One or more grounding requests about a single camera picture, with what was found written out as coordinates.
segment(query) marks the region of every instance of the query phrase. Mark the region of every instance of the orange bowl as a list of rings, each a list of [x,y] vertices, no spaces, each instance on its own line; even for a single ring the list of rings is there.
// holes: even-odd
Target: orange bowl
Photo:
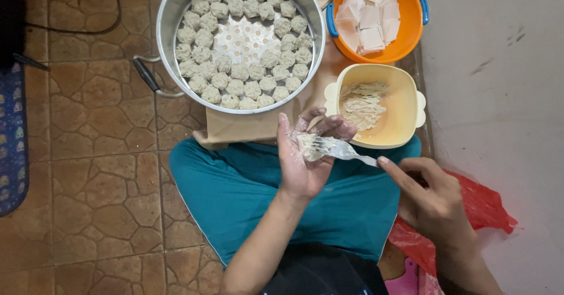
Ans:
[[[400,26],[398,37],[383,51],[361,56],[350,49],[335,29],[335,16],[343,0],[334,0],[327,8],[329,33],[335,40],[339,50],[351,60],[359,63],[391,63],[398,61],[409,54],[421,38],[423,25],[429,20],[429,10],[426,0],[398,0],[400,13]]]

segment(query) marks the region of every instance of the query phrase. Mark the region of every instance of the yellow bowl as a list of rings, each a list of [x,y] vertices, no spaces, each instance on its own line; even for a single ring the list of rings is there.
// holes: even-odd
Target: yellow bowl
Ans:
[[[405,71],[387,65],[369,63],[345,68],[337,82],[325,89],[327,115],[339,114],[339,96],[342,87],[356,82],[385,82],[389,86],[387,97],[380,102],[386,111],[379,124],[369,130],[359,131],[352,144],[374,149],[397,148],[407,143],[415,128],[425,123],[425,96],[415,86],[413,78]]]

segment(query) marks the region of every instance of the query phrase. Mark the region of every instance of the metal pot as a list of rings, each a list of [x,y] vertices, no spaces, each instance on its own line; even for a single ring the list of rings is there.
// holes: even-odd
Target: metal pot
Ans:
[[[176,33],[182,20],[183,14],[186,8],[191,3],[191,0],[162,0],[161,6],[159,8],[159,15],[157,16],[156,24],[156,39],[157,45],[159,47],[159,57],[156,58],[145,58],[142,56],[135,56],[133,59],[133,64],[137,68],[137,71],[151,88],[153,92],[161,97],[165,98],[178,98],[184,95],[192,97],[197,102],[212,108],[217,111],[225,113],[234,114],[254,114],[261,113],[265,111],[270,111],[275,109],[288,101],[293,97],[297,96],[301,90],[303,90],[307,84],[311,81],[315,72],[317,71],[319,64],[321,63],[321,58],[325,50],[325,34],[326,26],[323,19],[321,11],[332,2],[329,0],[325,5],[319,7],[317,0],[292,0],[298,10],[302,12],[302,15],[308,20],[309,28],[311,29],[312,36],[314,38],[313,47],[313,60],[310,66],[310,73],[307,78],[303,81],[299,89],[294,91],[289,97],[281,102],[275,103],[271,106],[260,108],[256,110],[232,110],[223,108],[221,106],[210,104],[197,94],[195,94],[189,87],[187,82],[180,75],[180,70],[178,68],[178,62],[175,58],[175,46],[176,46]],[[174,82],[182,89],[182,92],[176,94],[168,94],[160,90],[153,75],[148,71],[142,61],[146,62],[157,62],[162,61],[165,65],[166,71],[173,78]]]

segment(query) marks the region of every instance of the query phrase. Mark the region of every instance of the teal pants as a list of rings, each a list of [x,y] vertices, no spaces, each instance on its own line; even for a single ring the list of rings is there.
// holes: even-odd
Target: teal pants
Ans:
[[[396,149],[356,150],[399,163],[406,157],[419,157],[421,142],[413,136]],[[278,148],[236,143],[212,151],[188,139],[173,148],[169,163],[188,210],[226,266],[278,190]],[[382,169],[358,160],[336,160],[327,184],[307,206],[290,243],[322,242],[377,262],[396,217],[398,199],[398,186]]]

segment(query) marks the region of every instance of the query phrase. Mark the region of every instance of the blue mat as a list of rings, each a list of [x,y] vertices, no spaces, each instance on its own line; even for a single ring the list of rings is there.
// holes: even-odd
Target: blue mat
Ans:
[[[0,217],[18,208],[28,192],[24,67],[0,70]]]

